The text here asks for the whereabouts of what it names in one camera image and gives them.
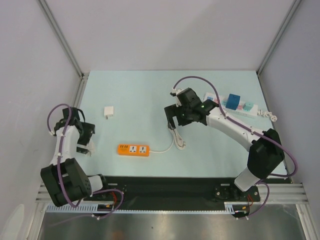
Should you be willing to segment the white charger plug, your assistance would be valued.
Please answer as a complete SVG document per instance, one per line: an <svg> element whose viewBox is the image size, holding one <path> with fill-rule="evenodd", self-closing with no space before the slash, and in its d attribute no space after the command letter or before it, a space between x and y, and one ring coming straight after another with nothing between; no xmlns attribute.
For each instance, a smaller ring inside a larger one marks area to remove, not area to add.
<svg viewBox="0 0 320 240"><path fill-rule="evenodd" d="M115 113L114 106L105 106L103 109L103 115L105 119L109 119L110 117L113 117Z"/></svg>

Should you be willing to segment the blue cube adapter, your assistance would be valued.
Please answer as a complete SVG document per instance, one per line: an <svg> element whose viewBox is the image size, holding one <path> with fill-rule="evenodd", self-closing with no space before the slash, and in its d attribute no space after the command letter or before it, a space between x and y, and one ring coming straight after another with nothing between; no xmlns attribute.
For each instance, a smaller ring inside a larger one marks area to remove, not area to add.
<svg viewBox="0 0 320 240"><path fill-rule="evenodd" d="M228 95L225 107L230 110L236 110L239 106L241 97L236 94L230 93Z"/></svg>

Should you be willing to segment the mint green charger plug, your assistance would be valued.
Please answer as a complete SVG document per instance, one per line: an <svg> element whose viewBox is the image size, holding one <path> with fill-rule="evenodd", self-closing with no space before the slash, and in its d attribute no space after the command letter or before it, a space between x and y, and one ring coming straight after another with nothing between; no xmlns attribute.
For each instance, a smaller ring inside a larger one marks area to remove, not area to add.
<svg viewBox="0 0 320 240"><path fill-rule="evenodd" d="M254 104L252 102L245 102L243 105L243 110L250 112L253 107L254 107Z"/></svg>

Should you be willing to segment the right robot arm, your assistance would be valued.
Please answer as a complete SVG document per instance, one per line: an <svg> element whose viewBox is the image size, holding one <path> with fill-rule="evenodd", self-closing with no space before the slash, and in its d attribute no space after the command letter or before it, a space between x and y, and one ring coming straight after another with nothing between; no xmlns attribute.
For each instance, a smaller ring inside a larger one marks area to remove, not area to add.
<svg viewBox="0 0 320 240"><path fill-rule="evenodd" d="M249 188L266 179L284 160L279 134L274 129L263 131L231 118L223 112L218 101L202 101L191 88L172 89L171 96L176 103L165 107L168 128L176 129L193 122L201 123L224 133L248 151L246 168L235 178L230 188L231 196L242 201L249 194Z"/></svg>

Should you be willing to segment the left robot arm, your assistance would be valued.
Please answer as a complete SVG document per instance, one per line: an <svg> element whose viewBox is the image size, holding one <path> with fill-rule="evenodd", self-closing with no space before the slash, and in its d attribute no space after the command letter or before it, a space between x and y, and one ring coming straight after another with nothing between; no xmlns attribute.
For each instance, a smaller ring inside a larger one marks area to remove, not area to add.
<svg viewBox="0 0 320 240"><path fill-rule="evenodd" d="M76 160L77 153L90 156L94 151L96 126L86 122L81 109L62 103L49 112L47 128L56 137L56 146L49 166L41 169L40 176L54 205L77 208L92 195L107 199L111 188L104 184L104 177L86 175Z"/></svg>

